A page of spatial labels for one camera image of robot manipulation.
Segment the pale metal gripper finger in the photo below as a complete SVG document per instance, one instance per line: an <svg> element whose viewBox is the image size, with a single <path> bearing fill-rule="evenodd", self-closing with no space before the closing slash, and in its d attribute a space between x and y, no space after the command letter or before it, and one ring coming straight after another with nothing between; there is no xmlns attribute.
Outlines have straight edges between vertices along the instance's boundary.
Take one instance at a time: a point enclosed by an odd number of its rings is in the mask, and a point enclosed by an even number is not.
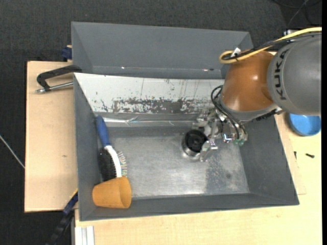
<svg viewBox="0 0 327 245"><path fill-rule="evenodd" d="M196 119L196 124L199 130L202 130L207 137L212 136L212 118L200 116Z"/></svg>
<svg viewBox="0 0 327 245"><path fill-rule="evenodd" d="M207 140L201 147L200 161L206 162L213 151L216 151L218 146L214 140Z"/></svg>

